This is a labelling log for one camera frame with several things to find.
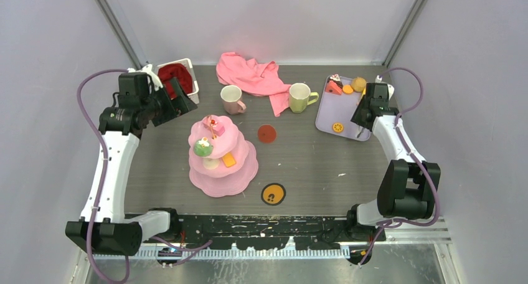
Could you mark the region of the pink cherry cake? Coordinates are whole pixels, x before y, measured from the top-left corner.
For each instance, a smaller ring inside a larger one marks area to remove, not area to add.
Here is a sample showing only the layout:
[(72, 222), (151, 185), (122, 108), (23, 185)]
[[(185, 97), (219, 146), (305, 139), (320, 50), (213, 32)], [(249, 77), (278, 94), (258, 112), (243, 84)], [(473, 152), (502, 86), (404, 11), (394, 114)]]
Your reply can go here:
[(225, 127), (221, 121), (213, 115), (206, 116), (202, 124), (211, 132), (212, 137), (222, 136), (225, 132)]

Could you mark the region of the green frog macaron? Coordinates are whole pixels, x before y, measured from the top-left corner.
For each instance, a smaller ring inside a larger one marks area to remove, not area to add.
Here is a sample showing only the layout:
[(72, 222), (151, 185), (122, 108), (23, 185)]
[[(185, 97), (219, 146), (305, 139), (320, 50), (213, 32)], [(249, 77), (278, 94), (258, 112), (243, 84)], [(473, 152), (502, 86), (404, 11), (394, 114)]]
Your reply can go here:
[(201, 139), (197, 140), (193, 146), (194, 154), (199, 157), (210, 156), (213, 150), (214, 145), (207, 137), (202, 137)]

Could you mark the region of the white round cake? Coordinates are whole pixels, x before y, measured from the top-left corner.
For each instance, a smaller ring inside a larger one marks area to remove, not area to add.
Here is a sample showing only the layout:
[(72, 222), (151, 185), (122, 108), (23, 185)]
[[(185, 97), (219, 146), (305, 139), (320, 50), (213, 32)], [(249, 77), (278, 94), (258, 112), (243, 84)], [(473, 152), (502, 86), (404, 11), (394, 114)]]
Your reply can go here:
[(202, 160), (202, 165), (206, 170), (214, 170), (218, 168), (220, 165), (219, 159), (210, 159), (210, 158), (204, 158)]

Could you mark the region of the pink three-tier dessert stand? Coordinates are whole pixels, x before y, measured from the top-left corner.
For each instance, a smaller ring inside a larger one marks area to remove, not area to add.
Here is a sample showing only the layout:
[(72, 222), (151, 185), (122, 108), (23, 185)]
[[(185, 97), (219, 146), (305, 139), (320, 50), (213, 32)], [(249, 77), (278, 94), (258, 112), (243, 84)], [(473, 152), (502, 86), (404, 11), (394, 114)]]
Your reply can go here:
[[(200, 121), (193, 124), (188, 137), (189, 143), (189, 179), (191, 183), (210, 197), (233, 196), (243, 192), (257, 175), (258, 161), (256, 149), (246, 140), (238, 126), (228, 116), (216, 116), (225, 127), (222, 136), (212, 137), (211, 132)], [(193, 152), (194, 143), (207, 137), (214, 145), (210, 156), (199, 157)], [(237, 163), (226, 168), (221, 157), (231, 152)], [(204, 158), (219, 159), (220, 165), (214, 170), (206, 170), (202, 165)]]

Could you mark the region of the orange wafer bar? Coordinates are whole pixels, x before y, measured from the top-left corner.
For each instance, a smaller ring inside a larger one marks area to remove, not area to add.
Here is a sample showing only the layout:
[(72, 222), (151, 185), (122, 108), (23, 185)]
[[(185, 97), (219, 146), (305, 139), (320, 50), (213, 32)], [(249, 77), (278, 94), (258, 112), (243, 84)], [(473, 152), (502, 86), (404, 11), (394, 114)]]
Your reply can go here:
[(234, 155), (231, 152), (228, 152), (225, 155), (223, 155), (221, 159), (226, 168), (231, 168), (232, 166), (235, 166), (237, 163)]

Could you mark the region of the metal serving tongs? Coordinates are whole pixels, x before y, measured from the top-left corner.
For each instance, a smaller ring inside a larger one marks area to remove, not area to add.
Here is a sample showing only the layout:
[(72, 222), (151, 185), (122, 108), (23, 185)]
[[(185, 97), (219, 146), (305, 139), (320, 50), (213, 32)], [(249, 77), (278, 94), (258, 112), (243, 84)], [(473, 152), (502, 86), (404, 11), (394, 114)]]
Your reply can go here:
[(362, 135), (364, 134), (364, 132), (365, 132), (365, 128), (363, 126), (359, 126), (358, 127), (358, 133), (356, 134), (356, 138), (361, 140)]

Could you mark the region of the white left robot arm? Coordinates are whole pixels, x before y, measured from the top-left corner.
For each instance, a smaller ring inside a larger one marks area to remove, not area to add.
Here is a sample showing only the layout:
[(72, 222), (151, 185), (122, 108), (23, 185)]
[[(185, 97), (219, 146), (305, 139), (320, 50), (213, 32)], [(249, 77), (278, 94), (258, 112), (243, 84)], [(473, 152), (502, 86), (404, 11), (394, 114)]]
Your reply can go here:
[(182, 232), (177, 211), (170, 207), (126, 218), (126, 185), (143, 131), (197, 105), (176, 77), (158, 82), (152, 73), (124, 70), (119, 70), (112, 100), (97, 125), (88, 123), (100, 143), (98, 164), (85, 207), (78, 220), (67, 222), (65, 234), (86, 253), (133, 256), (144, 241), (158, 235), (174, 242)]

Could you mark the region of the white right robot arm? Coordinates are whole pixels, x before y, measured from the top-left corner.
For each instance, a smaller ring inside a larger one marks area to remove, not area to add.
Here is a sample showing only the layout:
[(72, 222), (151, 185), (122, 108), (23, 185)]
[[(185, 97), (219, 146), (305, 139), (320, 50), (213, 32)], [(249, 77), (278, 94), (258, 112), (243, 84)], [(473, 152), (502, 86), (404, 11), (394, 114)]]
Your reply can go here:
[(370, 228), (398, 223), (427, 227), (439, 218), (441, 169), (417, 151), (405, 131), (402, 114), (389, 101), (387, 83), (368, 83), (351, 119), (372, 132), (388, 160), (377, 197), (352, 206), (347, 213), (346, 233), (355, 241), (368, 235)]

